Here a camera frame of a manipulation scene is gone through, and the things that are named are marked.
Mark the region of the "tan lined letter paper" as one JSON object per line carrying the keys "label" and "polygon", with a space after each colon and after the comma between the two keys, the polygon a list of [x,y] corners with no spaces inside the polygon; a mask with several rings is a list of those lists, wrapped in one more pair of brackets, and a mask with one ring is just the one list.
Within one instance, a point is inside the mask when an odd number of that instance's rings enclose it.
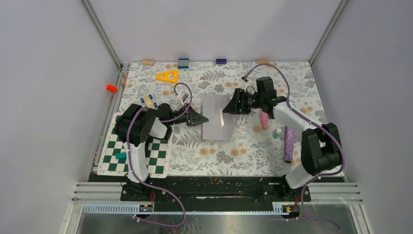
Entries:
{"label": "tan lined letter paper", "polygon": [[221,111],[220,111],[220,122],[221,122],[221,126],[224,127],[225,121],[224,121],[224,114],[223,114],[223,110],[222,110],[222,109],[221,109]]}

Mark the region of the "grey paper envelope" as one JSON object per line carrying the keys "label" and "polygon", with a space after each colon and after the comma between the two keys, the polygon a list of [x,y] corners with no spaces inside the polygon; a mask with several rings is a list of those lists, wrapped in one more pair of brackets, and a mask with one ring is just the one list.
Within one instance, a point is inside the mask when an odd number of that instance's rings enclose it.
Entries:
{"label": "grey paper envelope", "polygon": [[202,124],[203,140],[229,141],[232,138],[239,116],[224,113],[224,127],[221,126],[220,122],[220,111],[227,106],[230,99],[228,95],[203,95],[202,115],[209,120],[209,122]]}

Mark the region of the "small glue stick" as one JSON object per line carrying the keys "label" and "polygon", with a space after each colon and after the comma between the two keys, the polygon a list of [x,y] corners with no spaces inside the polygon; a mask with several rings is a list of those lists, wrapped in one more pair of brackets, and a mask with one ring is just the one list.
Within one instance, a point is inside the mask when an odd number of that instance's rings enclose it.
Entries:
{"label": "small glue stick", "polygon": [[273,131],[273,138],[274,138],[274,139],[278,139],[278,138],[280,137],[280,134],[281,134],[281,133],[282,133],[281,128],[275,129],[275,130]]}

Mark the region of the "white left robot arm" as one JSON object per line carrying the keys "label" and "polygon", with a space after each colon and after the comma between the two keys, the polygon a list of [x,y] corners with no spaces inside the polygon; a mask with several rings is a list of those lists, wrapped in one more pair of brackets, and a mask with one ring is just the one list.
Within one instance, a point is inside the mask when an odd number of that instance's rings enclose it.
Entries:
{"label": "white left robot arm", "polygon": [[129,163],[128,179],[136,183],[132,194],[139,200],[146,200],[151,194],[150,185],[144,183],[149,176],[145,160],[145,146],[149,137],[169,140],[172,125],[185,123],[197,126],[209,119],[196,112],[188,103],[179,110],[172,110],[167,103],[157,108],[131,104],[115,122],[114,133],[124,143]]}

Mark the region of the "pink toy microphone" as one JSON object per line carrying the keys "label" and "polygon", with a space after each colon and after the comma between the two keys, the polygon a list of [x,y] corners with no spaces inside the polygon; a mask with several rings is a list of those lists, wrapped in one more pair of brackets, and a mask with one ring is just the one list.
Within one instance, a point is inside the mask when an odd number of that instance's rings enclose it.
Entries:
{"label": "pink toy microphone", "polygon": [[265,113],[263,110],[260,110],[260,118],[261,118],[261,125],[263,129],[267,129],[268,128],[268,114]]}

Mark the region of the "dark purple building brick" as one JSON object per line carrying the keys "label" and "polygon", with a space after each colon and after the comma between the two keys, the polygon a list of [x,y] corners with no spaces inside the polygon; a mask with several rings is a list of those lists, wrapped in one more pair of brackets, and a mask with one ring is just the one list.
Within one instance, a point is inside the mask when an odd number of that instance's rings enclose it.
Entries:
{"label": "dark purple building brick", "polygon": [[216,64],[226,64],[226,63],[227,63],[227,60],[226,60],[225,58],[217,58],[217,59],[215,60],[215,63],[216,63]]}

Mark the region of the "wooden toy car blue wheels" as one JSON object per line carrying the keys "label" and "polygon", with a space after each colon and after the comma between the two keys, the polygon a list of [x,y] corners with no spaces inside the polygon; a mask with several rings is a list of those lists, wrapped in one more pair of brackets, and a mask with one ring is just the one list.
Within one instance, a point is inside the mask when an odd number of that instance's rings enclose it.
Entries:
{"label": "wooden toy car blue wheels", "polygon": [[153,102],[153,96],[151,94],[141,97],[140,100],[148,108],[157,109],[157,107],[158,107],[157,103]]}

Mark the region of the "right wooden cylinder block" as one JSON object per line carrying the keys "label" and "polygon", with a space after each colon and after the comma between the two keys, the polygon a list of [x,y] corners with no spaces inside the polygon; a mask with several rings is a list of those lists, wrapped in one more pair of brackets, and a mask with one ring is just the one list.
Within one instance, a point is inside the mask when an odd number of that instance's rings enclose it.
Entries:
{"label": "right wooden cylinder block", "polygon": [[257,63],[257,64],[271,64],[270,61],[264,60],[264,59],[258,59],[258,60],[256,61],[256,63]]}

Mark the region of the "wooden cylinder block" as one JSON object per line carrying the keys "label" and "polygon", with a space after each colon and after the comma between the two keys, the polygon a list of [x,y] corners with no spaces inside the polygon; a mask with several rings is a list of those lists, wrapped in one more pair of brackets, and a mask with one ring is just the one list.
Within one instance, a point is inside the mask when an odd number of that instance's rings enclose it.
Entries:
{"label": "wooden cylinder block", "polygon": [[142,60],[141,64],[145,66],[154,66],[155,62],[151,60]]}
{"label": "wooden cylinder block", "polygon": [[271,64],[270,61],[264,60],[264,59],[258,59],[258,60],[256,61],[256,63],[257,63],[257,64]]}

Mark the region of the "blue building brick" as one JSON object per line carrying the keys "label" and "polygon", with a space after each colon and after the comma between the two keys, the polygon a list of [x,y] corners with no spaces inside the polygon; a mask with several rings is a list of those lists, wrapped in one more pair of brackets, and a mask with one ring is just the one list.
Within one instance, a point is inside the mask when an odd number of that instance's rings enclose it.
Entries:
{"label": "blue building brick", "polygon": [[188,58],[179,58],[177,61],[177,68],[178,69],[187,69],[189,67],[189,59]]}

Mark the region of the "purple glitter microphone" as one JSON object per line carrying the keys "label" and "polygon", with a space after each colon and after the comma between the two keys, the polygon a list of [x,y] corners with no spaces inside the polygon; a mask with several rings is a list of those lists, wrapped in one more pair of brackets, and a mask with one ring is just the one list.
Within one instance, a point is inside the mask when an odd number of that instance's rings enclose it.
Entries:
{"label": "purple glitter microphone", "polygon": [[284,131],[284,148],[283,148],[283,162],[292,163],[294,155],[294,142],[295,133],[294,131],[286,127]]}

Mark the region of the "left wooden cylinder block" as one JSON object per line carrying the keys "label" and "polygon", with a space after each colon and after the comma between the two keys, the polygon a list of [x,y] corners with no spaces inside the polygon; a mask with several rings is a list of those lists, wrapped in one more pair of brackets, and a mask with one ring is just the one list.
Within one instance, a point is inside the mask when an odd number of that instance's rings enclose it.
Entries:
{"label": "left wooden cylinder block", "polygon": [[151,60],[142,60],[141,64],[145,66],[154,66],[155,62]]}

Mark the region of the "teal small block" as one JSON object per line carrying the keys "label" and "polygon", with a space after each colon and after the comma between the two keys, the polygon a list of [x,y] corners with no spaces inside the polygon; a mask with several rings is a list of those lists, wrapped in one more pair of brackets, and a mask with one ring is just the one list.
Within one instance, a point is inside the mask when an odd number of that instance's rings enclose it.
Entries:
{"label": "teal small block", "polygon": [[126,152],[117,153],[117,154],[115,155],[115,158],[116,158],[117,160],[125,159],[126,157],[127,157],[127,153],[126,153]]}

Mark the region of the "orange plastic cap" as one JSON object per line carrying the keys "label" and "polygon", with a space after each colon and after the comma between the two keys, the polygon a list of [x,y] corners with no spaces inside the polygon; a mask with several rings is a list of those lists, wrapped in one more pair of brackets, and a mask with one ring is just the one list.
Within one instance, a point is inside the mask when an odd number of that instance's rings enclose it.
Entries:
{"label": "orange plastic cap", "polygon": [[106,86],[106,90],[111,92],[111,93],[116,93],[117,92],[117,88],[115,86],[111,85],[111,84],[108,84]]}

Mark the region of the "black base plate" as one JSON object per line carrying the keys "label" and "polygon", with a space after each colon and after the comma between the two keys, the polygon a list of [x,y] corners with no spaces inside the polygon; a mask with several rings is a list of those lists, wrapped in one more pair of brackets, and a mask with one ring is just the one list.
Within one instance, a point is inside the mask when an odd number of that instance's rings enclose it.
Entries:
{"label": "black base plate", "polygon": [[168,176],[148,178],[149,186],[131,182],[122,185],[121,201],[148,202],[182,210],[245,208],[261,210],[270,203],[294,205],[297,201],[309,202],[309,189],[285,190],[281,177],[217,177]]}

